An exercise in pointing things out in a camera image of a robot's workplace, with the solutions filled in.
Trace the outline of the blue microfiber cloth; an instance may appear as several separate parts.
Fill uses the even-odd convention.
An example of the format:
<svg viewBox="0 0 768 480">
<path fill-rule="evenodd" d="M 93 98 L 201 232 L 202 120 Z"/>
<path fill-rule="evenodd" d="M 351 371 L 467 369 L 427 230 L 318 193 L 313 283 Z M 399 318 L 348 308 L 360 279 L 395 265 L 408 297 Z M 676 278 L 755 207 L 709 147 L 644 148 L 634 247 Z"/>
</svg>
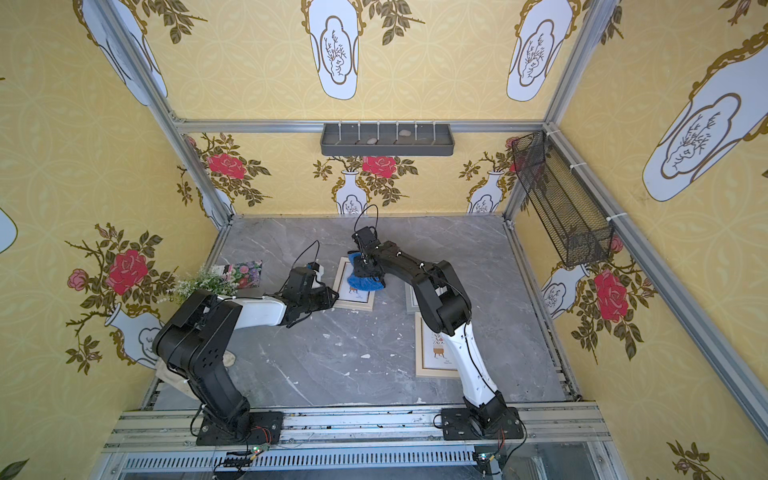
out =
<svg viewBox="0 0 768 480">
<path fill-rule="evenodd" d="M 353 268 L 347 280 L 350 287 L 364 292 L 377 292 L 386 288 L 383 278 L 372 273 L 372 266 L 360 252 L 349 252 L 348 260 Z"/>
</svg>

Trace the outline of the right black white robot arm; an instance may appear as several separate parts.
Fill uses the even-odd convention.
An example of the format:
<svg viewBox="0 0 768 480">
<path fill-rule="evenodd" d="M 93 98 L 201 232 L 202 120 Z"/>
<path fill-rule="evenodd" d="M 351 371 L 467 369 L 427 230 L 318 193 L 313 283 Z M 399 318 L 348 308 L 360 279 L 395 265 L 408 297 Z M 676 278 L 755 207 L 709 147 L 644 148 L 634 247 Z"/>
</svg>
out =
<svg viewBox="0 0 768 480">
<path fill-rule="evenodd" d="M 472 304 L 453 266 L 429 262 L 404 252 L 392 241 L 382 242 L 373 227 L 357 230 L 352 239 L 359 256 L 354 274 L 385 282 L 393 275 L 412 288 L 422 320 L 442 336 L 462 382 L 469 422 L 477 433 L 489 436 L 504 424 L 507 403 L 492 380 L 477 346 L 472 325 Z"/>
</svg>

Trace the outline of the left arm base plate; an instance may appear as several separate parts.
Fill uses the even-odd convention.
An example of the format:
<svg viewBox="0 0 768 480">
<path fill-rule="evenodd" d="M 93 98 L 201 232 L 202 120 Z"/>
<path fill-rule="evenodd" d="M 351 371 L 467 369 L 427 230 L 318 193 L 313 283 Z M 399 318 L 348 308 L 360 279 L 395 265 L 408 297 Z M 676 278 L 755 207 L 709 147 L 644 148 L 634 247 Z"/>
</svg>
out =
<svg viewBox="0 0 768 480">
<path fill-rule="evenodd" d="M 197 446 L 276 445 L 280 440 L 284 413 L 280 411 L 248 412 L 231 422 L 206 412 L 197 433 Z"/>
</svg>

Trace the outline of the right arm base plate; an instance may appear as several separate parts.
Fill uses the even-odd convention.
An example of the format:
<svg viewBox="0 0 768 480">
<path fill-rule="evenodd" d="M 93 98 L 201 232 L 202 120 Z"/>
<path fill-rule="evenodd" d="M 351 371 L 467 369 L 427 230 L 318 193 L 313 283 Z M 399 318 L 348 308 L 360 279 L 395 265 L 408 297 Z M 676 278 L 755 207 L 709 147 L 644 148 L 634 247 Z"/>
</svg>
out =
<svg viewBox="0 0 768 480">
<path fill-rule="evenodd" d="M 446 408 L 439 417 L 444 440 L 522 440 L 525 437 L 522 421 L 513 407 L 490 414 L 469 408 Z"/>
</svg>

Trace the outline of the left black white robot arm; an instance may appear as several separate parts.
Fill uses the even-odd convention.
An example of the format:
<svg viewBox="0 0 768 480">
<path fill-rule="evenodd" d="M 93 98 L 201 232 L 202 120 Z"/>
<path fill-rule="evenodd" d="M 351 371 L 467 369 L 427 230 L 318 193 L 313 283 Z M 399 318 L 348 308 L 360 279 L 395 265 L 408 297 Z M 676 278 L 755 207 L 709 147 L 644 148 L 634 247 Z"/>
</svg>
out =
<svg viewBox="0 0 768 480">
<path fill-rule="evenodd" d="M 286 327 L 331 309 L 339 299 L 318 280 L 313 262 L 291 269 L 278 292 L 260 297 L 226 297 L 197 288 L 183 301 L 153 341 L 154 353 L 172 372 L 188 381 L 206 418 L 225 432 L 243 438 L 250 430 L 250 404 L 235 387 L 223 355 L 238 329 Z"/>
</svg>

